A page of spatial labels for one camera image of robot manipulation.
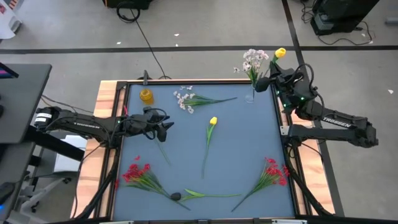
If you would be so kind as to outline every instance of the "green leaf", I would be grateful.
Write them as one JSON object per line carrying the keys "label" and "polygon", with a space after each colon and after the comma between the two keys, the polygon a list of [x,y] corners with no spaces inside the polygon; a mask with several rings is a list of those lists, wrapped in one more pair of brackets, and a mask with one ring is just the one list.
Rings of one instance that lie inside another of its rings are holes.
{"label": "green leaf", "polygon": [[188,193],[190,193],[190,194],[196,196],[196,197],[204,197],[204,196],[206,196],[206,195],[204,195],[204,194],[201,194],[201,193],[198,193],[198,192],[194,192],[194,191],[189,190],[189,189],[184,189],[184,190],[185,190],[186,192],[188,192]]}
{"label": "green leaf", "polygon": [[188,199],[193,199],[193,198],[197,198],[196,196],[190,195],[190,196],[182,196],[180,202],[186,201]]}

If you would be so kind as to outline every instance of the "red flower bouquet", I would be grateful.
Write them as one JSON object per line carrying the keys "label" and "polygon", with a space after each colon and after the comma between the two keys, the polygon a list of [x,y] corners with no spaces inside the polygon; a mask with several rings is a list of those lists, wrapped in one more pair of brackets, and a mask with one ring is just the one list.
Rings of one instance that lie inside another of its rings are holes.
{"label": "red flower bouquet", "polygon": [[289,176],[289,171],[285,165],[282,166],[282,171],[278,169],[278,165],[274,159],[266,158],[266,164],[264,171],[262,172],[260,179],[257,181],[256,186],[232,209],[233,212],[238,206],[242,204],[250,195],[257,191],[268,187],[273,184],[279,184],[285,186],[287,184],[286,177]]}
{"label": "red flower bouquet", "polygon": [[[145,164],[143,169],[139,169],[137,164],[131,164],[129,170],[122,175],[123,179],[126,181],[128,187],[135,187],[141,190],[146,190],[149,192],[155,192],[158,194],[171,199],[170,195],[164,190],[163,186],[160,184],[156,175],[151,171],[150,165]],[[182,207],[190,210],[185,205],[180,202],[173,202],[181,205]]]}

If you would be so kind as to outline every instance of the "white flower bouquet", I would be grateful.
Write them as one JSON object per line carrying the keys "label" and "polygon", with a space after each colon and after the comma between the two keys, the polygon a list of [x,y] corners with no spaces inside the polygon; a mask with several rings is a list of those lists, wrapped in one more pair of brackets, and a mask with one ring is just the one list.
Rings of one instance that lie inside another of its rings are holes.
{"label": "white flower bouquet", "polygon": [[[250,78],[252,86],[255,87],[262,63],[268,60],[268,55],[263,50],[250,49],[243,54],[243,71]],[[240,72],[240,69],[234,67],[234,72]]]}
{"label": "white flower bouquet", "polygon": [[214,100],[209,97],[205,97],[202,95],[197,95],[192,91],[192,86],[181,86],[180,90],[185,91],[184,93],[179,93],[178,91],[175,91],[173,93],[174,96],[177,97],[177,103],[180,105],[180,108],[182,110],[187,110],[189,113],[194,112],[194,107],[196,106],[203,106],[203,105],[209,105],[213,103],[221,103],[225,102],[228,100],[233,100],[236,99],[237,97],[234,98],[229,98],[225,100]]}

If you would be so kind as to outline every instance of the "computer monitor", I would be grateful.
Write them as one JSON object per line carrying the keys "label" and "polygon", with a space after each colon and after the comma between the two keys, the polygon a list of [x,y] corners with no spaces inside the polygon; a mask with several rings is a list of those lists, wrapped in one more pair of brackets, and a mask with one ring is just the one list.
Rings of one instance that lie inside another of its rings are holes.
{"label": "computer monitor", "polygon": [[0,78],[18,78],[18,74],[0,62]]}

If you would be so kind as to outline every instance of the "blue table surface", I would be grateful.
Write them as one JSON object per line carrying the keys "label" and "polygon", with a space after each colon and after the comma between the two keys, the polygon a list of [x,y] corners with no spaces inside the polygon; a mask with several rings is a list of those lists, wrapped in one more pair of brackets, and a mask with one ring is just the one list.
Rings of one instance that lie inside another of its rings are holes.
{"label": "blue table surface", "polygon": [[[294,215],[288,185],[272,185],[246,199],[234,212],[232,208],[254,187],[263,168],[265,157],[283,164],[279,127],[271,91],[256,93],[254,103],[246,103],[249,85],[194,85],[196,94],[213,99],[238,99],[205,105],[193,114],[180,109],[174,91],[176,85],[132,85],[128,103],[129,114],[141,114],[145,106],[139,92],[149,88],[154,93],[153,108],[162,108],[175,124],[161,143],[171,166],[167,164],[157,144],[145,136],[125,138],[119,165],[120,186],[114,203],[114,221],[123,220],[196,220],[216,218],[292,217]],[[206,127],[212,117],[218,117],[214,128],[205,178],[201,167],[206,149]],[[125,187],[121,175],[134,158],[137,163],[151,164],[151,169],[164,189],[172,194],[184,189],[203,194],[242,194],[237,197],[195,198],[183,202],[191,211],[162,195]]]}

